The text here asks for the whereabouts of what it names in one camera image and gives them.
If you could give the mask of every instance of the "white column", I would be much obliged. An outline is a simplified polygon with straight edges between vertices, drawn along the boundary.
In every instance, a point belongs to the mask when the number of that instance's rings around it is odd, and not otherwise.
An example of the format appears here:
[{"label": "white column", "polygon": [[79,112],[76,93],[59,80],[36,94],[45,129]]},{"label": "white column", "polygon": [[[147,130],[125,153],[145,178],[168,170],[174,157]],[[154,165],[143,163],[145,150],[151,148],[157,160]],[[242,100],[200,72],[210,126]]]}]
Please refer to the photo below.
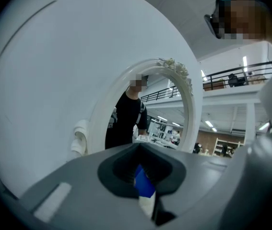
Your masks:
[{"label": "white column", "polygon": [[245,145],[250,144],[255,139],[255,106],[254,103],[247,104],[247,121]]}]

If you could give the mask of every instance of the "white ornate frame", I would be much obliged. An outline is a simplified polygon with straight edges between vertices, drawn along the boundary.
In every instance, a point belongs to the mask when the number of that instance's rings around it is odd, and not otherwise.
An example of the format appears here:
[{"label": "white ornate frame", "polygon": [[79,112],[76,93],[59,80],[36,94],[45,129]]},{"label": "white ornate frame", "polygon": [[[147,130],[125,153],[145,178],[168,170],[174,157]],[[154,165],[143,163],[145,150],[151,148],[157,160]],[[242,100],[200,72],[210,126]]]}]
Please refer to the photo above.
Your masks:
[{"label": "white ornate frame", "polygon": [[194,130],[196,113],[191,79],[188,78],[188,71],[183,64],[175,62],[173,59],[157,58],[144,60],[128,67],[96,103],[89,124],[88,154],[105,149],[109,117],[118,99],[128,88],[130,80],[134,79],[136,74],[161,74],[169,78],[177,86],[184,104],[185,115],[184,129],[178,150],[192,152],[194,144],[188,143],[188,141],[192,140],[197,132]]}]

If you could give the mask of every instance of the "ceiling light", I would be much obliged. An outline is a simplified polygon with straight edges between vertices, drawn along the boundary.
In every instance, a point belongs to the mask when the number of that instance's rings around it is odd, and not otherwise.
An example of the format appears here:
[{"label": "ceiling light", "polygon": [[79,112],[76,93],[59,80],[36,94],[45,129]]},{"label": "ceiling light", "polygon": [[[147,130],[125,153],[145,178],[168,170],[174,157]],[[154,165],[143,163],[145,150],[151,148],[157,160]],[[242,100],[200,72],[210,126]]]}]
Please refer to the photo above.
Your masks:
[{"label": "ceiling light", "polygon": [[161,116],[157,116],[157,117],[159,117],[159,118],[161,118],[161,119],[163,119],[163,120],[165,120],[165,121],[168,121],[167,119],[165,119],[165,118],[163,118],[163,117],[161,117]]},{"label": "ceiling light", "polygon": [[212,128],[213,127],[213,125],[211,124],[211,122],[209,122],[209,121],[205,121],[205,123],[210,127],[210,128]]},{"label": "ceiling light", "polygon": [[243,56],[242,60],[243,60],[243,66],[245,67],[243,70],[245,72],[247,72],[248,71],[248,68],[246,67],[248,65],[248,63],[247,63],[247,57]]},{"label": "ceiling light", "polygon": [[269,122],[265,123],[262,127],[259,128],[259,130],[263,130],[269,126]]},{"label": "ceiling light", "polygon": [[207,77],[205,77],[205,73],[203,72],[203,70],[201,70],[201,73],[202,73],[202,78],[204,81],[207,81]]},{"label": "ceiling light", "polygon": [[247,64],[247,57],[243,56],[242,60],[243,60],[243,66],[246,67],[248,65]]}]

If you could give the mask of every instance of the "white wall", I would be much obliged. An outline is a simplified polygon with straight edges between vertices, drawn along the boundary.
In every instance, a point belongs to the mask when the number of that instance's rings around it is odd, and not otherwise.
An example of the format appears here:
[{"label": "white wall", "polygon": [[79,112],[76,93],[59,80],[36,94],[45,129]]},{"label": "white wall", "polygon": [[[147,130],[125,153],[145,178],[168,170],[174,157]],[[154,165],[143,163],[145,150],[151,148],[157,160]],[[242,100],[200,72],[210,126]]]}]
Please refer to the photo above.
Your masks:
[{"label": "white wall", "polygon": [[127,67],[156,57],[186,65],[198,130],[198,62],[177,29],[153,6],[144,0],[58,0],[34,15],[0,56],[3,183],[20,196],[62,166],[75,123],[90,119],[99,96]]},{"label": "white wall", "polygon": [[167,85],[168,85],[168,82],[169,82],[169,79],[162,78],[160,81],[158,81],[158,82],[156,82],[156,83],[154,83],[152,85],[149,85],[148,88],[145,91],[139,93],[139,97],[142,97],[142,96],[145,96],[145,95],[148,95],[148,94],[151,94],[151,93],[166,89]]},{"label": "white wall", "polygon": [[168,133],[169,130],[173,130],[172,126],[167,125],[165,129],[165,133]]},{"label": "white wall", "polygon": [[[204,71],[205,75],[213,74],[223,70],[237,68],[244,66],[243,57],[247,57],[248,65],[266,62],[268,54],[268,43],[257,42],[246,46],[231,49],[221,54],[212,56],[199,62],[200,68]],[[270,66],[255,67],[255,69],[264,69]],[[239,74],[241,71],[234,72],[238,77],[243,77],[243,74]],[[255,74],[263,74],[265,70],[255,71]]]},{"label": "white wall", "polygon": [[153,84],[157,83],[158,81],[161,81],[164,78],[165,77],[160,74],[149,75],[147,86],[149,87],[150,85],[153,85]]},{"label": "white wall", "polygon": [[148,132],[149,133],[154,132],[154,130],[159,126],[160,126],[160,124],[157,124],[154,121],[151,121]]},{"label": "white wall", "polygon": [[[266,60],[267,61],[272,61],[272,44],[267,42],[267,50],[266,51],[267,51]],[[266,69],[264,72],[265,73],[272,73],[272,69]]]},{"label": "white wall", "polygon": [[208,26],[206,24],[203,25],[203,30],[209,32],[209,34],[202,33],[203,37],[197,38],[197,40],[194,43],[192,43],[192,45],[190,45],[198,61],[202,61],[204,58],[209,58],[214,55],[221,54],[222,52],[243,46],[244,44],[248,43],[244,41],[238,45],[237,40],[235,39],[232,40],[217,39],[209,31]]}]

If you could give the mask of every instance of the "person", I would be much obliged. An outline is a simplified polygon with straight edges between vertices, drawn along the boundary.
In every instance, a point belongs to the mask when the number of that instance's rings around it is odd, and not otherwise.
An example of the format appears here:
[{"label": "person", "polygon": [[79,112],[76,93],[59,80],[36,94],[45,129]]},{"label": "person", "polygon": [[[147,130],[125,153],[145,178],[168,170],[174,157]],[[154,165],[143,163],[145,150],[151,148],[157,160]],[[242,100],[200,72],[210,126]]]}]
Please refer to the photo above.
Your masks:
[{"label": "person", "polygon": [[180,139],[177,138],[176,141],[174,141],[174,145],[177,145],[177,146],[178,146],[178,145],[179,145],[179,142],[180,142]]},{"label": "person", "polygon": [[221,157],[225,157],[227,152],[227,145],[223,145],[222,151],[221,151]]},{"label": "person", "polygon": [[194,148],[193,148],[193,152],[192,153],[196,153],[198,154],[200,152],[200,146],[199,143],[195,143]]},{"label": "person", "polygon": [[237,149],[237,147],[233,147],[233,148],[229,151],[229,153],[231,154],[231,156],[234,155],[236,149]]},{"label": "person", "polygon": [[245,78],[238,78],[235,74],[231,73],[228,75],[229,81],[227,82],[229,86],[232,87],[238,87],[238,86],[244,86],[245,85]]},{"label": "person", "polygon": [[204,19],[218,39],[242,36],[272,44],[272,15],[261,0],[216,0],[213,14]]},{"label": "person", "polygon": [[147,111],[139,99],[139,93],[147,86],[148,76],[131,80],[116,105],[116,121],[108,125],[105,149],[132,143],[133,128],[138,127],[139,135],[147,135]]}]

